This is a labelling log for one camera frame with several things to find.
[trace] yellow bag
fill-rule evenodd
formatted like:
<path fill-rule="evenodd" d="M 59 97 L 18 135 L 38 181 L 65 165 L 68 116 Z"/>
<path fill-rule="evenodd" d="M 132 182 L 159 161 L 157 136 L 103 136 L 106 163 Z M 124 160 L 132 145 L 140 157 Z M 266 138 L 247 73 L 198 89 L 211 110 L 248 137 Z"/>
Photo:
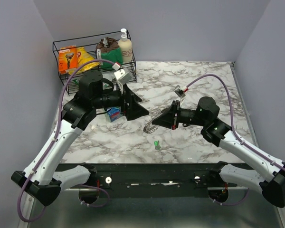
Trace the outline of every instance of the yellow bag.
<path fill-rule="evenodd" d="M 78 67 L 80 67 L 81 65 L 83 65 L 84 63 L 93 60 L 94 58 L 86 52 L 84 47 L 78 47 L 77 48 L 77 61 L 78 61 Z M 85 65 L 83 68 L 81 68 L 77 74 L 83 73 L 87 70 L 90 70 L 96 66 L 99 65 L 99 62 L 94 62 L 94 63 L 90 63 L 88 65 Z M 70 70 L 69 74 L 71 75 L 72 73 L 74 73 L 75 70 Z"/>

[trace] gray floor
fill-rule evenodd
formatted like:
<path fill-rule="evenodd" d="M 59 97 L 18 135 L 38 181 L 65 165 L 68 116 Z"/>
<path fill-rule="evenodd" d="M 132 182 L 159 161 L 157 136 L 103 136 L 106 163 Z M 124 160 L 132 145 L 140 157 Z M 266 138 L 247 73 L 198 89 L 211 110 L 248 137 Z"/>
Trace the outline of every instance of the gray floor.
<path fill-rule="evenodd" d="M 230 201 L 244 190 L 233 190 Z M 250 192 L 247 200 L 223 207 L 205 198 L 112 199 L 104 208 L 80 205 L 76 190 L 64 191 L 30 228 L 281 228 L 276 207 Z M 39 213 L 33 207 L 32 216 Z"/>

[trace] soap dispenser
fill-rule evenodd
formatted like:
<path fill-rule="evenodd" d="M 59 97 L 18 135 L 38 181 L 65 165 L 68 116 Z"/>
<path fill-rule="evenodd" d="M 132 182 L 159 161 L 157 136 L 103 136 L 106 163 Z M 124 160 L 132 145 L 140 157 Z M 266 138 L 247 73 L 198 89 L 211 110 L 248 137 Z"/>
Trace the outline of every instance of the soap dispenser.
<path fill-rule="evenodd" d="M 123 63 L 128 63 L 132 60 L 132 42 L 128 39 L 127 30 L 122 28 L 122 38 L 118 41 L 118 45 L 123 55 Z"/>

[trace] white marble surface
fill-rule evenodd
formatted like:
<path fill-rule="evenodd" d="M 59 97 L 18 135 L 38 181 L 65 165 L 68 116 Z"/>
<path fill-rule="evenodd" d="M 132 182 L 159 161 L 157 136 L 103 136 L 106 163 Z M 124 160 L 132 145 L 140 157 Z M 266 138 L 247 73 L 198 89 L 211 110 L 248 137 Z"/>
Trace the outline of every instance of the white marble surface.
<path fill-rule="evenodd" d="M 138 62 L 137 83 L 129 87 L 141 99 L 141 105 L 150 116 L 134 121 L 122 117 L 113 123 L 97 116 L 86 130 L 74 141 L 62 162 L 96 163 L 194 163 L 194 162 L 241 162 L 233 154 L 211 145 L 200 135 L 201 127 L 181 125 L 175 131 L 159 127 L 152 134 L 143 127 L 158 109 L 171 105 L 178 99 L 173 89 L 185 86 L 195 78 L 213 73 L 227 84 L 232 97 L 234 121 L 237 131 L 252 142 L 245 114 L 229 63 L 223 62 Z M 220 107 L 219 118 L 230 124 L 230 111 L 224 87 L 212 77 L 198 81 L 190 87 L 183 108 L 195 109 L 198 100 L 211 96 Z M 64 103 L 72 96 L 65 96 Z M 161 150 L 155 149 L 159 140 Z"/>

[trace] wire shelf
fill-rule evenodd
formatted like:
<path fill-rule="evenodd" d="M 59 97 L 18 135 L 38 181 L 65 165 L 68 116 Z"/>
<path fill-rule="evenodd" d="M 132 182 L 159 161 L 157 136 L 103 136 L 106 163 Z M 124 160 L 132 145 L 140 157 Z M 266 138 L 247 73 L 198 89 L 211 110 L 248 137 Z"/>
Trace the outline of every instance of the wire shelf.
<path fill-rule="evenodd" d="M 98 42 L 100 42 L 100 40 L 104 37 L 110 36 L 111 38 L 115 38 L 116 40 L 119 40 L 117 38 L 119 38 L 121 36 L 121 32 L 117 31 L 117 32 L 109 32 L 109 33 L 103 33 L 103 34 L 98 34 L 98 35 L 93 35 L 93 36 L 87 36 L 87 37 L 79 37 L 79 38 L 73 38 L 73 39 L 64 39 L 64 40 L 58 40 L 58 41 L 54 41 L 53 42 L 53 53 L 56 59 L 56 63 L 57 63 L 57 72 L 58 72 L 58 52 L 59 49 L 62 47 L 66 47 L 66 46 L 70 46 L 70 45 L 76 45 L 76 48 L 79 47 L 85 47 L 85 50 L 87 51 L 87 53 L 89 53 L 94 59 L 97 59 L 96 57 L 96 45 L 98 44 Z M 127 31 L 127 36 L 128 39 L 131 40 L 131 36 L 129 31 Z M 135 56 L 133 53 L 133 58 L 130 62 L 128 63 L 123 63 L 122 67 L 126 67 L 128 68 L 128 70 L 132 73 L 133 77 L 129 82 L 137 82 L 137 74 L 136 74 L 136 60 L 135 60 Z M 92 68 L 89 71 L 99 71 L 99 72 L 109 72 L 109 71 L 113 71 L 113 69 L 111 67 L 107 67 L 107 68 L 101 68 L 99 65 L 97 67 Z M 67 93 L 73 94 L 76 93 L 78 91 L 78 83 L 75 81 L 75 79 L 80 79 L 82 77 L 82 75 L 84 73 L 81 74 L 76 74 L 73 79 L 66 87 L 66 91 Z M 69 73 L 63 74 L 61 75 L 58 72 L 58 76 L 62 82 L 63 85 L 65 85 L 65 83 L 67 82 L 67 80 L 70 77 Z"/>

